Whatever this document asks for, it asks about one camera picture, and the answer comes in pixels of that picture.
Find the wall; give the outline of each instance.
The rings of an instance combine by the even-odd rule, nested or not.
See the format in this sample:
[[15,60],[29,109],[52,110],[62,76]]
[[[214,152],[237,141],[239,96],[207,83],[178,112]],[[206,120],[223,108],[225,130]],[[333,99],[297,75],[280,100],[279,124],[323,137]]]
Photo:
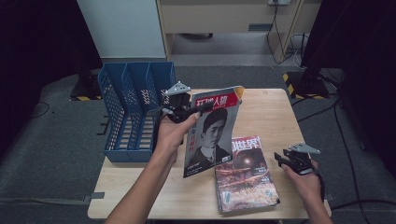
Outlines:
[[102,59],[165,58],[155,0],[78,0]]

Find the power outlet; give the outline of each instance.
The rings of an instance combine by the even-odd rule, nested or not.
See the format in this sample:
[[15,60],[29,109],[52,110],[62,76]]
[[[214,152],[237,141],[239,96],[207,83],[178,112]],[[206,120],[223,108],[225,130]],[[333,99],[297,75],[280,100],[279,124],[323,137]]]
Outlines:
[[291,0],[268,0],[268,5],[274,6],[274,5],[279,5],[279,6],[287,6],[290,5]]

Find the blue plastic crate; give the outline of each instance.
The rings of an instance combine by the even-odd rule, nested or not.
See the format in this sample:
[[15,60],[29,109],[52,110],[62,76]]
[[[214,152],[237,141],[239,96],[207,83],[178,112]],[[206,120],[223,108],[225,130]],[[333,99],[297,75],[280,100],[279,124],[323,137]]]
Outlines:
[[98,80],[110,120],[105,155],[112,162],[149,161],[157,108],[176,84],[173,63],[105,63]]

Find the magazine cover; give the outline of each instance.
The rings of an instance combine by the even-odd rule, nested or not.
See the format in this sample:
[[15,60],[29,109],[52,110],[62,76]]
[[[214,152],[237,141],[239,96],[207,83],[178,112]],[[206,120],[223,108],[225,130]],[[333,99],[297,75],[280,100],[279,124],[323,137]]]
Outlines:
[[195,175],[233,159],[233,125],[242,103],[241,86],[196,93],[191,107],[213,103],[187,134],[184,177]]
[[232,146],[233,161],[215,168],[219,210],[232,212],[278,204],[259,136],[233,138]]

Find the white cabinet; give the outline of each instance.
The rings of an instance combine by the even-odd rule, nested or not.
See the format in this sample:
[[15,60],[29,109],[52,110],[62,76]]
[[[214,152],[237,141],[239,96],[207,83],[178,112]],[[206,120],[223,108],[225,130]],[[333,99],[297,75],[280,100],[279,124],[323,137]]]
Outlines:
[[78,0],[102,59],[165,58],[155,0]]

